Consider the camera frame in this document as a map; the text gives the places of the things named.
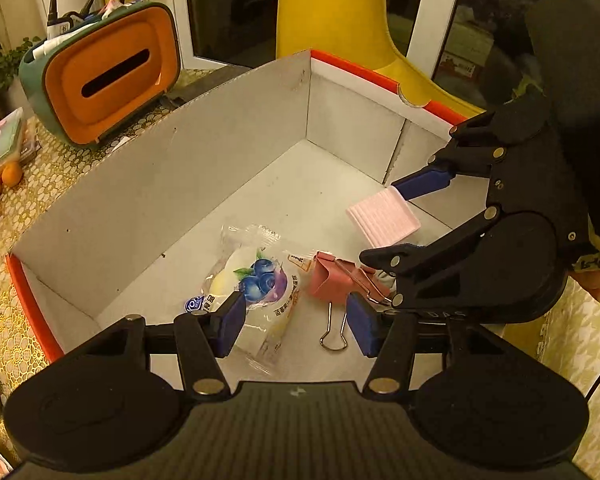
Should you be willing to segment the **pink binder clip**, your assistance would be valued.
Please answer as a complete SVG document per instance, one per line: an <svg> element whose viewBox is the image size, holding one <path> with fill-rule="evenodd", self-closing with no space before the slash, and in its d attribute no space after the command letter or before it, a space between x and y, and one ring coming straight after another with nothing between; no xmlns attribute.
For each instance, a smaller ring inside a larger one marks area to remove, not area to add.
<svg viewBox="0 0 600 480"><path fill-rule="evenodd" d="M335 257L329 252L318 252L312 263L309 294L327 304L327 322L325 333L320 338L320 345L329 352L341 352L348 348L344 334L347 324L347 313L342 317L339 326L339 348L329 347L326 339L332 331L332 308L335 304L345 307L351 292L360 292L372 304L387 307L390 304L389 289L381 284L376 271L369 266Z"/></svg>

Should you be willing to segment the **blueberry snack packet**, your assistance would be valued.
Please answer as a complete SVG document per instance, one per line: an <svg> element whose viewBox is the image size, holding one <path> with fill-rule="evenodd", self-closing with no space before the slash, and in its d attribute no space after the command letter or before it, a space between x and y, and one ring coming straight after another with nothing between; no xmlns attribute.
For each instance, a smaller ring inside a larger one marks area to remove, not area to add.
<svg viewBox="0 0 600 480"><path fill-rule="evenodd" d="M224 226L219 259L200 293L183 301L194 315L212 313L232 292L246 300L246 319L234 348L255 370L277 374L291 315L306 287L314 252L265 226Z"/></svg>

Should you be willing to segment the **red white cardboard box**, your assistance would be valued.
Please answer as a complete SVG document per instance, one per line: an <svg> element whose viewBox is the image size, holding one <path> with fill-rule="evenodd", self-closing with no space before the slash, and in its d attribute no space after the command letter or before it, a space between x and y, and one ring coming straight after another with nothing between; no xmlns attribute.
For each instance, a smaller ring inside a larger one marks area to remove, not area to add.
<svg viewBox="0 0 600 480"><path fill-rule="evenodd" d="M312 51L204 92L79 178L8 253L44 356L122 318L172 321L224 226L355 260L366 241L347 209L422 168L464 119Z"/></svg>

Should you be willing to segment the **yellow chair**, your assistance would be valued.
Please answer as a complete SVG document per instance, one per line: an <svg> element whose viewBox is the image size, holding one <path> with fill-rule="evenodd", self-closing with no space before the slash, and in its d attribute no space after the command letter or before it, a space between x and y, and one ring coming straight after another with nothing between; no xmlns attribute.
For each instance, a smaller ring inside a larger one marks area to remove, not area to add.
<svg viewBox="0 0 600 480"><path fill-rule="evenodd" d="M407 104L434 103L464 118L482 112L438 87L399 52L389 34L386 0L278 0L276 56L304 50L353 64L359 73L369 70L373 81Z"/></svg>

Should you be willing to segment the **pastel stacked notebooks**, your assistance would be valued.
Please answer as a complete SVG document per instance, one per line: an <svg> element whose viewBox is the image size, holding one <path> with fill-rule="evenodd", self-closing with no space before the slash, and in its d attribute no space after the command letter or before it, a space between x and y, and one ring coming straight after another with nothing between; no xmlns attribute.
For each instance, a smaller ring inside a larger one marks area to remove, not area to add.
<svg viewBox="0 0 600 480"><path fill-rule="evenodd" d="M0 175L10 162L26 164L37 148L34 128L24 117L22 107L0 120Z"/></svg>

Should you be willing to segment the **orange green tissue box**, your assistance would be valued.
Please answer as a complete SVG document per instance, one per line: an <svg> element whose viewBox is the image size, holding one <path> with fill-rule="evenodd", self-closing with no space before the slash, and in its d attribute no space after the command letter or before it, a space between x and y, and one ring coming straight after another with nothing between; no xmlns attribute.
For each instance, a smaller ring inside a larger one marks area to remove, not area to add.
<svg viewBox="0 0 600 480"><path fill-rule="evenodd" d="M180 71L171 10L140 0L35 44L18 77L46 130L91 148L171 90Z"/></svg>

